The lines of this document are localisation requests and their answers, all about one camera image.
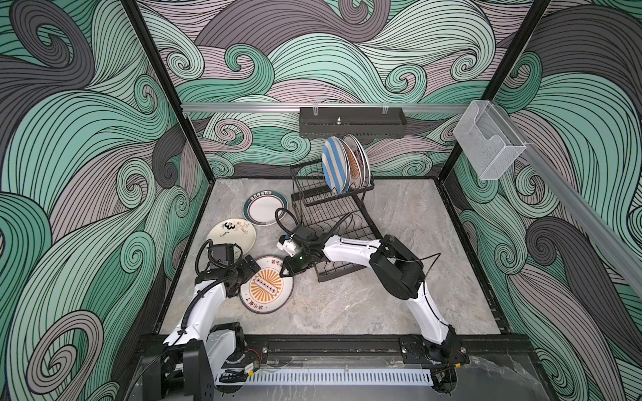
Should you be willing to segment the cream plate black drawing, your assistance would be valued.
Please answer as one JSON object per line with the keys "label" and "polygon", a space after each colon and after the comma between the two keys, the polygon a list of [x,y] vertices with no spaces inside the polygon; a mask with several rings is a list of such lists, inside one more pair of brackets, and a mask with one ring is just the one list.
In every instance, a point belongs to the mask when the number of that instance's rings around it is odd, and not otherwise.
{"label": "cream plate black drawing", "polygon": [[213,244],[237,244],[240,249],[234,247],[236,259],[245,256],[254,246],[257,239],[257,232],[254,225],[242,218],[230,218],[217,223],[207,235],[207,240]]}

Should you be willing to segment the black wire dish rack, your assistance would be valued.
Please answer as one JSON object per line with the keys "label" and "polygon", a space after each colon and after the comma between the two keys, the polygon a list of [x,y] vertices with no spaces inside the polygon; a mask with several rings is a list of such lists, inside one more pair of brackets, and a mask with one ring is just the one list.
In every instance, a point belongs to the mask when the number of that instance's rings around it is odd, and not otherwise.
{"label": "black wire dish rack", "polygon": [[381,239],[364,204],[373,183],[338,193],[329,188],[321,160],[291,165],[289,171],[293,193],[289,217],[283,219],[288,228],[294,231],[299,226],[307,227],[317,238],[330,234],[355,240]]}

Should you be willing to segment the orange sunburst plate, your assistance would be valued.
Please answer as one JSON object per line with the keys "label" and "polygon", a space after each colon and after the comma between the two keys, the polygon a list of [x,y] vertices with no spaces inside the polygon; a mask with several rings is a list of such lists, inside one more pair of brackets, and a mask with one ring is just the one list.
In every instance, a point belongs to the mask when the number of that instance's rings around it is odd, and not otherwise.
{"label": "orange sunburst plate", "polygon": [[290,299],[294,279],[282,277],[284,260],[265,256],[256,260],[259,271],[242,284],[239,297],[245,308],[257,314],[270,314],[279,310]]}
{"label": "orange sunburst plate", "polygon": [[344,145],[344,149],[349,162],[350,187],[357,190],[362,184],[361,168],[353,150],[348,145]]}

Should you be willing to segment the blue striped plate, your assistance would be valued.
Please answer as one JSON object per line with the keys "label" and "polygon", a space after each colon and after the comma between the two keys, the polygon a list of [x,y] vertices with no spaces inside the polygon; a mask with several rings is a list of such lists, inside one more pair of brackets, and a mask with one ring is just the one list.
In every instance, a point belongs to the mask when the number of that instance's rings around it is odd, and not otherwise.
{"label": "blue striped plate", "polygon": [[349,160],[343,142],[334,136],[327,138],[324,143],[322,169],[330,190],[341,194],[349,189]]}

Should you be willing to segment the white plate red characters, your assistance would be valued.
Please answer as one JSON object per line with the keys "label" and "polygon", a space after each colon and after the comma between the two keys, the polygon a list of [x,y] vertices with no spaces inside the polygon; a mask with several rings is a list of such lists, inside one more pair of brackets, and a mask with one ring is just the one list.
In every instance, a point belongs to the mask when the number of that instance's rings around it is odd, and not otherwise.
{"label": "white plate red characters", "polygon": [[360,188],[364,188],[365,187],[364,186],[365,185],[365,168],[364,168],[364,156],[363,156],[363,150],[362,150],[363,146],[361,145],[359,140],[357,140],[357,138],[354,137],[354,135],[346,135],[343,138],[343,142],[346,145],[348,145],[348,147],[351,148],[351,150],[353,150],[353,152],[355,153],[355,156],[361,168],[362,184]]}

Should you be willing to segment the white plate green flower outline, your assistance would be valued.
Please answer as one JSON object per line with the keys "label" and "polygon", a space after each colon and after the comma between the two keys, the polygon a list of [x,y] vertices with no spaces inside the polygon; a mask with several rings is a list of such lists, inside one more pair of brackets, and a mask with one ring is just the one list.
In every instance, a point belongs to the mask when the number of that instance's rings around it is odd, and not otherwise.
{"label": "white plate green flower outline", "polygon": [[369,157],[367,154],[367,151],[364,149],[363,150],[363,156],[364,156],[364,168],[365,168],[365,187],[371,186],[372,183],[372,171],[369,163]]}

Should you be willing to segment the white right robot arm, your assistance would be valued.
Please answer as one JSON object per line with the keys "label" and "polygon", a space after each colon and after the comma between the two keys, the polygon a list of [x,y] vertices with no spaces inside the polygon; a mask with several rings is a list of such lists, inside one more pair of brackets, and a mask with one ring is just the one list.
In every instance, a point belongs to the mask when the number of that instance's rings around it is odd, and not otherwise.
{"label": "white right robot arm", "polygon": [[281,277],[299,275],[321,262],[369,267],[391,296],[406,302],[431,360],[447,366],[469,362],[456,330],[441,315],[427,288],[423,259],[398,238],[386,235],[378,240],[357,240],[337,235],[343,223],[352,218],[350,212],[320,236],[283,207],[274,212],[274,218],[284,231],[278,248],[288,254],[279,272]]}

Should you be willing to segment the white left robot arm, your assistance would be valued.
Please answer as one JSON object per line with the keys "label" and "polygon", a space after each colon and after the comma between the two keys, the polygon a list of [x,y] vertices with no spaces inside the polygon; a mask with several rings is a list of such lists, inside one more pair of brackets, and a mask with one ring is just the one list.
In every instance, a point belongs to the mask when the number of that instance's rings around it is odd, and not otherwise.
{"label": "white left robot arm", "polygon": [[195,262],[194,293],[179,324],[163,340],[145,351],[125,400],[162,400],[167,396],[213,400],[217,376],[229,361],[246,354],[244,333],[238,322],[216,325],[218,310],[239,294],[259,266],[244,255],[237,243],[203,243]]}

